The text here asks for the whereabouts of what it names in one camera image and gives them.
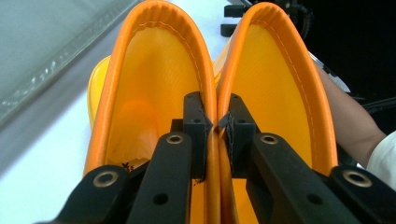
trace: yellow rubber boot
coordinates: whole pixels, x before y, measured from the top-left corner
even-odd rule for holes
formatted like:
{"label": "yellow rubber boot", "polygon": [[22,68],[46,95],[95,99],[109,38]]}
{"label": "yellow rubber boot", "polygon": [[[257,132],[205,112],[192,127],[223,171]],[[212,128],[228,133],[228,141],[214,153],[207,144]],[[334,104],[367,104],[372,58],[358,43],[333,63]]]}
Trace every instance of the yellow rubber boot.
{"label": "yellow rubber boot", "polygon": [[[100,86],[100,80],[92,77],[90,82],[94,122],[85,173],[104,164],[132,169],[149,160],[158,138],[169,133],[172,119],[183,117],[183,98],[190,92],[201,93],[205,113],[216,127],[212,62],[198,28],[179,7],[164,1],[136,6],[120,29],[111,58],[99,67],[107,63],[96,115],[91,115],[97,102],[91,93],[98,91],[94,86]],[[208,136],[206,179],[193,187],[191,206],[194,222],[202,223],[205,217],[205,222],[220,223],[214,128]]]}
{"label": "yellow rubber boot", "polygon": [[[219,57],[225,63],[218,84],[218,118],[227,114],[231,93],[241,96],[262,132],[282,136],[310,167],[328,175],[337,163],[331,112],[318,72],[288,15],[274,4],[253,6],[226,48],[225,59],[224,54]],[[221,184],[230,176],[225,134],[219,131]],[[245,181],[234,180],[233,185],[234,192],[221,187],[221,209],[233,214],[230,202],[235,197],[239,220],[257,222]]]}
{"label": "yellow rubber boot", "polygon": [[96,118],[103,85],[105,83],[110,56],[105,57],[92,70],[87,88],[88,117],[90,118],[91,129]]}

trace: metal screw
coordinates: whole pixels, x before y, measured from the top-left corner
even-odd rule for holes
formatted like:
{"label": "metal screw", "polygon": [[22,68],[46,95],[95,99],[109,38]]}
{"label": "metal screw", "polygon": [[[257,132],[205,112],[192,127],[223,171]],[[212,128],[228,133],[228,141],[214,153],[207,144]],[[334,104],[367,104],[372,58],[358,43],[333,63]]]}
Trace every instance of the metal screw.
{"label": "metal screw", "polygon": [[97,188],[106,188],[111,186],[119,179],[119,174],[114,171],[103,171],[95,177],[93,185]]}
{"label": "metal screw", "polygon": [[373,185],[373,182],[369,177],[367,177],[367,175],[361,174],[353,170],[345,170],[343,172],[343,177],[349,183],[362,188],[370,188]]}
{"label": "metal screw", "polygon": [[180,144],[181,142],[183,142],[183,137],[178,134],[174,134],[167,137],[166,142],[168,142],[169,144]]}
{"label": "metal screw", "polygon": [[269,145],[275,145],[277,144],[277,138],[275,138],[274,136],[270,135],[270,134],[266,134],[263,135],[260,140],[262,140],[262,142],[269,144]]}

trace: black bracket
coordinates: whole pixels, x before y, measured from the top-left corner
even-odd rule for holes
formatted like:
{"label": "black bracket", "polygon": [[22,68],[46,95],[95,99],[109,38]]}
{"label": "black bracket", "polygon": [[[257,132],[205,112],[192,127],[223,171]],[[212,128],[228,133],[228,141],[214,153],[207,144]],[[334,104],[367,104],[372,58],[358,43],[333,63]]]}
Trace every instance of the black bracket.
{"label": "black bracket", "polygon": [[[260,133],[237,95],[226,123],[233,177],[247,179],[260,223],[396,222],[389,186],[351,166],[334,168],[330,177],[313,172],[281,136]],[[163,135],[151,161],[131,173],[112,165],[89,172],[49,223],[188,223],[191,180],[205,173],[211,125],[199,93],[187,95],[183,133]]]}

